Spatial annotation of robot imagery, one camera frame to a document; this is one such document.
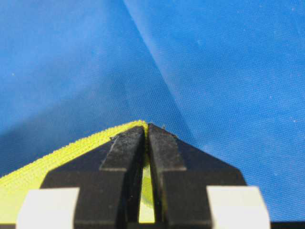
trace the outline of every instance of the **blue fabric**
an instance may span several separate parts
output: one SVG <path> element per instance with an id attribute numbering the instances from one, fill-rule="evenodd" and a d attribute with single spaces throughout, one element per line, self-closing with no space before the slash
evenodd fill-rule
<path id="1" fill-rule="evenodd" d="M 136 119 L 305 220 L 304 2 L 0 2 L 0 176 Z"/>

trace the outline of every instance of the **white block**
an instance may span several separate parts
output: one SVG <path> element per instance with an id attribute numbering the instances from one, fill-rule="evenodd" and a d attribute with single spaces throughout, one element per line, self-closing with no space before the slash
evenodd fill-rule
<path id="1" fill-rule="evenodd" d="M 207 186 L 213 229 L 270 229 L 258 187 Z"/>
<path id="2" fill-rule="evenodd" d="M 33 189 L 18 214 L 16 229 L 73 229 L 79 188 Z"/>

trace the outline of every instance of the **yellow mesh fabric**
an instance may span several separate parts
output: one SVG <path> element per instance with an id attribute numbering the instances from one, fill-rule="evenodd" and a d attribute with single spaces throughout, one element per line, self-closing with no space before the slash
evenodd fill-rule
<path id="1" fill-rule="evenodd" d="M 143 126 L 147 137 L 148 125 L 144 121 L 134 121 L 116 126 L 90 137 L 82 138 L 53 153 L 48 154 L 2 178 L 0 178 L 0 224 L 15 223 L 19 209 L 30 189 L 38 189 L 47 173 L 74 158 L 108 142 L 110 137 L 134 126 Z M 153 222 L 152 188 L 149 165 L 146 162 L 143 171 L 140 222 Z"/>

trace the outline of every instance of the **blue background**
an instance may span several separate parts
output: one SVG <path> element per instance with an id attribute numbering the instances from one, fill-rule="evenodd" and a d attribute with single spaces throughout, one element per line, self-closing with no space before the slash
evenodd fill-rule
<path id="1" fill-rule="evenodd" d="M 305 220 L 305 2 L 0 1 L 0 176 L 137 119 Z"/>

